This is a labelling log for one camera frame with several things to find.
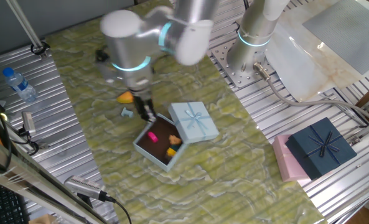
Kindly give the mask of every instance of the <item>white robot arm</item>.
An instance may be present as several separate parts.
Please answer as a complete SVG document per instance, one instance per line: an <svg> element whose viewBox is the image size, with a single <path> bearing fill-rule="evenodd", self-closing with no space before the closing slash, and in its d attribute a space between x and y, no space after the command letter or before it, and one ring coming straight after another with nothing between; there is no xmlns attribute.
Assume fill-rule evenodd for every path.
<svg viewBox="0 0 369 224"><path fill-rule="evenodd" d="M237 38L240 44L229 51L230 66L244 71L247 63L253 65L264 58L265 45L288 2L252 2L240 27ZM219 0L177 0L175 10L156 7L144 18L122 10L102 19L100 27L111 52L111 62L134 95L142 119L150 120L155 116L151 99L151 55L165 51L182 65L198 63L208 50L218 3Z"/></svg>

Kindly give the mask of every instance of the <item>yellow candy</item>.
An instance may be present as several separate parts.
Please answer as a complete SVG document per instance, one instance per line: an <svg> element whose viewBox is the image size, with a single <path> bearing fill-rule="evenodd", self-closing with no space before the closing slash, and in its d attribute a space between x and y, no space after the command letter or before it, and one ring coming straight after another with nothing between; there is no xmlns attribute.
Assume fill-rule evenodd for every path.
<svg viewBox="0 0 369 224"><path fill-rule="evenodd" d="M169 148L167 151L166 151L166 154L169 156L169 157L174 157L174 155L176 155L176 151L173 150L172 148Z"/></svg>
<svg viewBox="0 0 369 224"><path fill-rule="evenodd" d="M116 101L119 103L133 103L133 95L129 91L124 92L122 95L117 97Z"/></svg>

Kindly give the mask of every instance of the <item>table surface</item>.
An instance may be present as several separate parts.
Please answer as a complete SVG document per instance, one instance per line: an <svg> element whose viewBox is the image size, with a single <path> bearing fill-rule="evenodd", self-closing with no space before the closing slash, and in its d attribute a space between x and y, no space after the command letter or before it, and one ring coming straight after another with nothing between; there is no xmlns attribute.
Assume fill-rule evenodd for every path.
<svg viewBox="0 0 369 224"><path fill-rule="evenodd" d="M130 10L144 15L153 0ZM145 127L136 114L121 117L116 97L93 64L105 42L99 19L47 37L53 58L108 192L134 223L318 223L324 218L297 182L282 182L273 148L236 95L205 57L184 67L159 60L154 76L156 111L169 117L173 102L202 101L220 135L191 144L168 173L144 158L132 142ZM116 207L122 223L126 216Z"/></svg>

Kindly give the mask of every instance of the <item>blue led ring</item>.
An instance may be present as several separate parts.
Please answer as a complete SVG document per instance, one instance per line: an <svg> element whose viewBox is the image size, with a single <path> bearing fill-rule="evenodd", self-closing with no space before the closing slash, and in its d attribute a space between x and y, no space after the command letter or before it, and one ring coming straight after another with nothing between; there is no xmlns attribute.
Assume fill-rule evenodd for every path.
<svg viewBox="0 0 369 224"><path fill-rule="evenodd" d="M240 33L238 33L238 36L240 37L240 39L242 40L242 42L244 42L246 45L249 45L249 46L252 46L252 47L261 47L261 46L266 45L270 41L270 40L267 40L267 42L264 43L264 44L250 44L247 41L245 41L244 39L242 39L242 36L241 36Z"/></svg>
<svg viewBox="0 0 369 224"><path fill-rule="evenodd" d="M158 45L163 47L165 46L165 38L166 38L166 34L167 31L169 30L169 28L172 26L172 22L168 22L164 25L164 27L161 29L161 33L159 34L159 40L158 40Z"/></svg>
<svg viewBox="0 0 369 224"><path fill-rule="evenodd" d="M151 57L150 56L147 56L146 59L142 62L142 64L140 64L139 66L137 67L134 67L134 68L121 68L119 66L117 66L116 64L112 63L112 65L118 69L118 70L121 70L121 71L125 71L125 72L134 72L134 71L137 71L137 70L140 70L142 68L144 68L145 66L148 65L148 63L151 61Z"/></svg>

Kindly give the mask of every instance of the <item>pink box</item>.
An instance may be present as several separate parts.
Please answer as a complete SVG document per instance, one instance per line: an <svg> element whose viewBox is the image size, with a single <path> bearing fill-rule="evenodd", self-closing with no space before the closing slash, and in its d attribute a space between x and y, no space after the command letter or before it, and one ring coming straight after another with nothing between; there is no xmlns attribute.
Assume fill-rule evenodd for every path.
<svg viewBox="0 0 369 224"><path fill-rule="evenodd" d="M304 172L301 165L285 145L285 142L288 141L290 136L290 134L276 136L273 142L274 153L276 154L281 177L284 182L308 179L309 176Z"/></svg>

